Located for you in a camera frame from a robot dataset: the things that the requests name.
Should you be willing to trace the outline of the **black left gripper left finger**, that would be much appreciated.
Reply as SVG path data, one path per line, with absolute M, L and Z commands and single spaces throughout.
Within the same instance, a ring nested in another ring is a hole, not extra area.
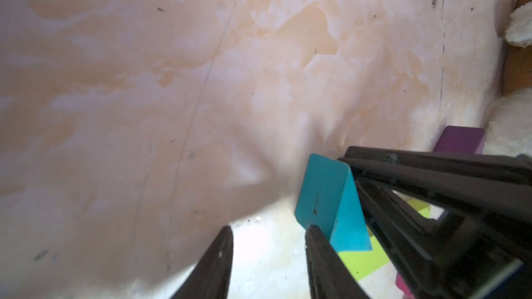
M 226 299 L 229 293 L 233 256 L 233 231 L 230 226 L 223 226 L 194 270 L 171 298 Z

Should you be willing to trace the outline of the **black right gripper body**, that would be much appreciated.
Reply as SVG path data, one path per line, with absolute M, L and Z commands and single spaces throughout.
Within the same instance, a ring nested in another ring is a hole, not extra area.
M 432 233 L 438 298 L 530 298 L 531 236 L 498 220 L 480 224 L 444 212 Z

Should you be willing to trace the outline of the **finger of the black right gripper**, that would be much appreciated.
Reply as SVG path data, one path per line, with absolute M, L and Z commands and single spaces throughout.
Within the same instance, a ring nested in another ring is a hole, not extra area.
M 360 200 L 369 214 L 370 227 L 405 282 L 418 298 L 448 298 L 444 278 L 445 250 L 449 232 L 434 220 L 421 217 L 400 197 L 392 192 L 404 188 L 413 195 L 429 192 L 428 182 L 419 179 L 399 179 L 397 184 L 365 176 L 355 180 Z
M 340 159 L 363 179 L 468 217 L 531 222 L 531 158 L 350 147 Z

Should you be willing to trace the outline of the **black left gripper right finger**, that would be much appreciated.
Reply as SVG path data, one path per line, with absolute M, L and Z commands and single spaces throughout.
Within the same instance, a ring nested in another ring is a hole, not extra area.
M 369 298 L 316 225 L 306 230 L 311 298 Z

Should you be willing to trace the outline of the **light green block top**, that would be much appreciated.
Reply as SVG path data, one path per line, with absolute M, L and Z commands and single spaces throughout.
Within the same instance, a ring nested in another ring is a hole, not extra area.
M 345 251 L 339 257 L 356 281 L 371 275 L 389 262 L 389 258 L 377 238 L 370 233 L 372 251 Z
M 415 209 L 421 216 L 429 219 L 431 216 L 432 206 L 429 203 L 423 202 L 418 199 L 408 199 L 407 204 Z

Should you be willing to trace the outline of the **purple triangle block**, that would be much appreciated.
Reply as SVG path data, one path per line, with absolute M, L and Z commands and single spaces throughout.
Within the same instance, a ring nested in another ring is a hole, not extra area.
M 484 128 L 447 126 L 441 133 L 433 152 L 482 154 L 485 134 Z

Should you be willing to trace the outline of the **teal triangle block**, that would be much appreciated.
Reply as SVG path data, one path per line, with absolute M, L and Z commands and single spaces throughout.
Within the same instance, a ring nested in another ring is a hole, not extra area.
M 319 227 L 338 253 L 373 250 L 353 173 L 347 163 L 310 155 L 295 217 L 305 229 Z

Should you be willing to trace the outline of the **magenta block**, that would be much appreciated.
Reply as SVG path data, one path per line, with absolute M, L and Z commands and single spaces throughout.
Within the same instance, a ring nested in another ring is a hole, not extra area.
M 397 274 L 396 276 L 396 286 L 404 293 L 404 299 L 415 299 L 413 293 L 410 291 L 400 274 Z

